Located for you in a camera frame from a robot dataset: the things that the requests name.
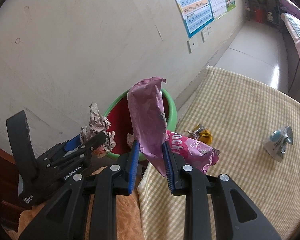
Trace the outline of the blue wall poster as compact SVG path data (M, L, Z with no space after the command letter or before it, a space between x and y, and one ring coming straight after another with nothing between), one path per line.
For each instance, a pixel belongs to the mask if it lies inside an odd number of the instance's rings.
M210 0L175 0L183 18L188 38L192 38L208 24L214 17Z

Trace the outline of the brownish paper ball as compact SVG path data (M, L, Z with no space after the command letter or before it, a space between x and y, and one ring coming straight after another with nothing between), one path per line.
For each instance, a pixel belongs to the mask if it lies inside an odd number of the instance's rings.
M107 117L100 113L97 103L92 102L89 107L89 125L81 127L81 132L79 134L80 141L81 143L85 143L97 135L97 133L103 132L106 135L105 142L93 151L93 153L100 159L111 152L116 146L116 142L114 141L115 132L108 131L110 128L110 121L107 119Z

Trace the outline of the silver blue crumpled wrapper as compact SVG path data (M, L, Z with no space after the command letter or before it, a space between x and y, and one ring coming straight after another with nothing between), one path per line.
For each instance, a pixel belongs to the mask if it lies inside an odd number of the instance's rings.
M287 145L292 145L293 141L293 130L286 125L275 130L263 142L263 147L273 159L281 163L285 157Z

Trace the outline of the dark wooden furniture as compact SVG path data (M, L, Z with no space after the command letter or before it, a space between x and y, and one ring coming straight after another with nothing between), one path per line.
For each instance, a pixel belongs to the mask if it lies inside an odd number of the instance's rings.
M0 239L10 239L6 230L17 230L25 210L18 199L19 172L14 158L0 149Z

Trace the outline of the yellow crumpled wrapper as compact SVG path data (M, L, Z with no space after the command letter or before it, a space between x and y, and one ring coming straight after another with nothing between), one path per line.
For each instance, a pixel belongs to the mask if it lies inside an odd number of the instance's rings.
M211 132L202 124L196 125L192 130L184 131L189 138L201 141L207 145L211 145L213 137Z

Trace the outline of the white wall socket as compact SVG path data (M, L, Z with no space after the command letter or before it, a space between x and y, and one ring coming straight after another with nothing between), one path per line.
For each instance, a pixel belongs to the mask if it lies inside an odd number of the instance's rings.
M196 36L191 37L187 41L187 45L188 45L189 53L194 52L194 50L196 50L199 47L199 43L198 43L197 37Z

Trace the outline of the white wall switch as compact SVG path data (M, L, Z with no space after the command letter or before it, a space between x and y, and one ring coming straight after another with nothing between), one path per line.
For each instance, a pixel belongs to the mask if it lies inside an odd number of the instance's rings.
M209 39L209 37L213 35L213 33L214 29L212 25L208 25L207 27L205 27L201 32L203 43L206 42Z

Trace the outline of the pink snack bag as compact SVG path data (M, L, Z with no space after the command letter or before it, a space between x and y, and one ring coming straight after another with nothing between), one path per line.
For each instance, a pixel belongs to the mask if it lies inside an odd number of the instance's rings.
M219 161L219 150L192 138L167 130L160 77L143 79L128 92L128 109L134 139L140 152L162 175L166 176L162 146L168 142L173 153L184 157L187 164L206 173Z

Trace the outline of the orange plush blanket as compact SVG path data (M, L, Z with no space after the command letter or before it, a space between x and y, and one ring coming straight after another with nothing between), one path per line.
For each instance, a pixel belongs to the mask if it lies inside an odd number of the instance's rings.
M9 239L18 239L29 223L46 205L43 202L25 210L19 217L18 230L6 230ZM136 189L130 196L116 197L116 226L117 239L144 239L139 207L139 195Z

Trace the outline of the dark cluttered shelf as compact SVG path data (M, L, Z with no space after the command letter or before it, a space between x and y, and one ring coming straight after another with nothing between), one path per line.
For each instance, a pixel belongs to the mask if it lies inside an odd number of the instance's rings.
M247 20L280 26L280 0L244 0Z

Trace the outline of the bed with striped quilt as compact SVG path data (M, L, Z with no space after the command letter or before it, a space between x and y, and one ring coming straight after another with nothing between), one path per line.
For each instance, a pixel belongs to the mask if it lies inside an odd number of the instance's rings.
M295 50L299 57L288 92L291 97L296 99L300 93L300 8L292 0L279 0L279 2L282 10L280 18L295 44Z

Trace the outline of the green rimmed red trash bin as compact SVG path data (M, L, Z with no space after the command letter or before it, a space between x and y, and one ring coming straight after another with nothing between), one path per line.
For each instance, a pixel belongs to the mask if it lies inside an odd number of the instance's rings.
M164 111L167 120L167 129L174 132L177 126L178 115L175 103L165 89L161 89ZM106 110L104 116L110 122L108 131L115 132L116 146L107 154L107 157L117 160L120 155L130 152L127 144L127 134L133 134L130 112L127 103L128 90L123 92Z

